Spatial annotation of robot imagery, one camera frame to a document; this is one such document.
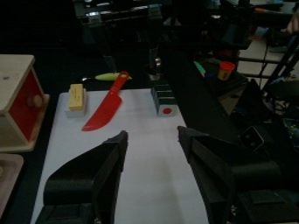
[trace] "knife handle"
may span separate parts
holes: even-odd
[[[119,73],[119,76],[117,77],[117,80],[114,82],[114,85],[111,87],[111,89],[109,90],[109,92],[111,94],[118,94],[121,88],[125,86],[126,82],[129,80],[129,72],[123,71]]]

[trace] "white table surface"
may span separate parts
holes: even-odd
[[[83,132],[80,128],[107,92],[88,92],[87,114],[78,118],[66,116],[68,94],[60,95],[32,223],[43,208],[43,188],[48,177],[71,159],[101,145],[121,130],[129,132],[129,147],[115,223],[209,223],[201,190],[178,141],[177,127],[185,126],[181,111],[173,117],[159,117],[150,89],[122,90],[123,104],[113,121],[102,129]]]

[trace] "yellow block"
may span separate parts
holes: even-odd
[[[84,104],[84,90],[82,84],[70,85],[70,110],[82,110]]]

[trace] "red toy knife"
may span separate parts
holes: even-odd
[[[83,131],[96,130],[105,127],[111,121],[122,104],[122,98],[119,97],[118,93],[121,88],[125,86],[127,80],[129,72],[123,71],[117,77],[115,83],[107,92],[107,96],[103,102],[101,103],[96,112],[94,113],[92,117],[88,119],[88,122],[83,126]]]

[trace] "wooden box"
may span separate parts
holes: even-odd
[[[34,149],[48,100],[34,56],[0,54],[0,152]]]

